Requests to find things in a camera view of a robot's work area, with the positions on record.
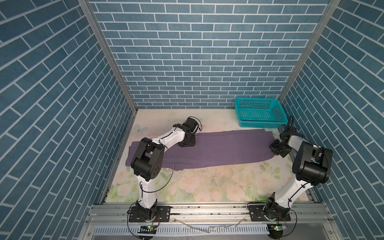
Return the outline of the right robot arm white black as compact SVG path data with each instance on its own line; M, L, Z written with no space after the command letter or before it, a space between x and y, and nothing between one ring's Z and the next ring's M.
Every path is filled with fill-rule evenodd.
M328 181L331 175L333 151L311 143L300 135L289 135L270 145L273 153L282 157L297 151L293 161L293 176L277 192L272 193L264 207L270 221L283 220L299 196L319 184Z

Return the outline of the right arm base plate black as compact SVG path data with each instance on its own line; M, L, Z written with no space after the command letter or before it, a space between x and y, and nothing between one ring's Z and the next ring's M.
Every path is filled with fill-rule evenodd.
M288 208L283 208L279 205L268 207L265 205L249 205L247 206L252 222L277 222L291 221Z

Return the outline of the purple trousers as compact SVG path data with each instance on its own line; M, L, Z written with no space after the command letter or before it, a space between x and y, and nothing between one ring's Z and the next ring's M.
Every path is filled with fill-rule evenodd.
M198 133L195 138L193 147L172 146L162 167L181 171L258 163L275 156L270 149L275 137L264 129Z

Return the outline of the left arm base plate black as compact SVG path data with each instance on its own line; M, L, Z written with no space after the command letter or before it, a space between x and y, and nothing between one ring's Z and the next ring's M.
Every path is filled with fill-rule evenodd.
M156 206L151 209L135 204L129 210L130 223L144 223L144 222L169 222L171 214L170 206Z

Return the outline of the teal plastic basket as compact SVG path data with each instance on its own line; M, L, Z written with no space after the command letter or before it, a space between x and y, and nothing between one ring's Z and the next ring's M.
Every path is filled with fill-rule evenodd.
M276 129L288 123L277 99L235 98L235 109L242 128Z

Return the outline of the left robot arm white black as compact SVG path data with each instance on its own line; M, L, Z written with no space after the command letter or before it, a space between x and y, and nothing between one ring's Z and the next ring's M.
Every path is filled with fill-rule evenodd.
M193 147L196 145L195 133L200 130L199 123L188 118L183 124L175 124L172 129L156 138L143 138L138 145L131 162L131 168L137 176L139 199L136 208L140 218L151 221L157 214L155 178L159 175L165 153L170 153L174 145Z

